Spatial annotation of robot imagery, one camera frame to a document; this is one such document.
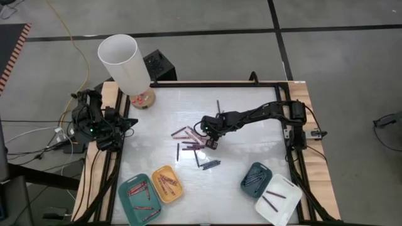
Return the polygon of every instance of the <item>yellow tray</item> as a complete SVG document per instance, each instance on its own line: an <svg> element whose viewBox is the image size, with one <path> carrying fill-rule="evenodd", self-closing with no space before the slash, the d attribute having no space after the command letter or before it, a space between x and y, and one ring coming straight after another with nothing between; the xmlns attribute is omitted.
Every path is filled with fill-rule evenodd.
<svg viewBox="0 0 402 226"><path fill-rule="evenodd" d="M170 166L162 166L152 174L152 183L164 203L170 203L183 193L183 187Z"/></svg>

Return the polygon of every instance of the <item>orange striped edge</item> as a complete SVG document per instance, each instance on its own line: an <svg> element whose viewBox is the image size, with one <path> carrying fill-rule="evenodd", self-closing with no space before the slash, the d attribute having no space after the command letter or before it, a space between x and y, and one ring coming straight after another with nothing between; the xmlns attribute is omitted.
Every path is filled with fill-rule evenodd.
<svg viewBox="0 0 402 226"><path fill-rule="evenodd" d="M30 32L31 27L32 27L31 23L28 23L24 26L24 29L21 32L21 36L19 37L19 39L17 41L14 51L12 52L12 54L10 56L10 60L8 61L8 64L6 65L6 68L4 69L4 73L0 77L0 95L2 94L2 92L6 86L6 83L11 74L11 71L13 70L13 67L17 61L18 55L19 55L19 53L21 53L21 50L23 49L25 39L28 36L28 33Z"/></svg>

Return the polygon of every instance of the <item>gray floor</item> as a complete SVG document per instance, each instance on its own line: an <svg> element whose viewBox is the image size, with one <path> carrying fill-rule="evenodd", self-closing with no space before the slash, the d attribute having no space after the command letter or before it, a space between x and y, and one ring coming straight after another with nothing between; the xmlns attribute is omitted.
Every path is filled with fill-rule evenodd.
<svg viewBox="0 0 402 226"><path fill-rule="evenodd" d="M73 35L162 31L272 28L266 1L52 1ZM274 1L282 28L401 24L397 0ZM26 0L20 11L0 23L33 23L31 37L65 36L43 0ZM401 225L402 153L382 147L372 120L401 110L402 30L285 33L283 39L295 80L306 80L323 129L330 175L342 219L347 222ZM87 87L108 77L97 58L100 40L78 41L90 64ZM284 80L274 34L140 38L143 55L160 49L176 66L179 80L240 80L252 70L261 80ZM85 65L68 41L26 43L0 98L3 119L57 120L84 80ZM4 123L6 139L38 126ZM51 131L10 143L13 151L42 148ZM401 131L379 135L401 148ZM43 170L68 158L60 152L28 164ZM22 163L30 158L20 158ZM44 197L67 193L45 193Z"/></svg>

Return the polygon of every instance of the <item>white tabletop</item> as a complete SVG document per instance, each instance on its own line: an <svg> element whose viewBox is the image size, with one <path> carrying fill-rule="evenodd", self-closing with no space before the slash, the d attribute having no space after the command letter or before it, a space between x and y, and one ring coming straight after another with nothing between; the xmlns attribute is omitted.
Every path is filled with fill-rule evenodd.
<svg viewBox="0 0 402 226"><path fill-rule="evenodd" d="M290 178L279 121L270 119L245 125L221 137L216 150L198 151L200 164L215 159L222 161L208 170L197 167L192 151L180 151L176 161L177 142L181 140L172 139L170 134L184 126L192 127L202 116L215 116L216 100L225 112L242 112L276 101L274 88L154 90L156 101L149 109L130 106L129 117L139 122L133 126L134 135L124 142L118 186L139 173L151 177L155 170L170 165L183 186L183 195L171 203L162 203L161 214L152 223L268 223L254 209L257 199L245 194L240 182L257 161L273 174ZM116 195L112 224L127 223ZM297 223L295 213L289 223Z"/></svg>

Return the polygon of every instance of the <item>tray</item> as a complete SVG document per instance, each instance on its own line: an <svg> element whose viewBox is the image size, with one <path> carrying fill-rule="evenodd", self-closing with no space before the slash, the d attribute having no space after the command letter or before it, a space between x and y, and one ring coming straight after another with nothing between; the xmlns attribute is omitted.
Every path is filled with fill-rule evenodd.
<svg viewBox="0 0 402 226"><path fill-rule="evenodd" d="M268 186L264 190L263 195L258 199L255 208L261 216L273 225L285 226L301 198L302 191L299 187L290 182L284 176L276 174L272 177Z"/></svg>
<svg viewBox="0 0 402 226"><path fill-rule="evenodd" d="M261 178L261 180L251 183L250 185L246 184L248 178L253 178L258 173L261 173L261 176L258 176L258 178ZM263 194L271 178L272 178L271 170L268 169L268 167L264 166L263 164L256 162L251 165L246 176L241 181L240 187L249 196L253 198L259 198Z"/></svg>
<svg viewBox="0 0 402 226"><path fill-rule="evenodd" d="M136 186L140 187L140 190L147 186L149 196L146 190L136 193L134 190L137 188ZM128 222L132 226L146 225L158 217L161 212L161 204L156 195L155 188L150 182L148 176L143 173L138 174L121 184L119 187L119 197ZM148 207L149 209L138 209L138 207Z"/></svg>
<svg viewBox="0 0 402 226"><path fill-rule="evenodd" d="M152 174L152 182L164 203L170 203L183 193L183 187L170 166L162 166Z"/></svg>

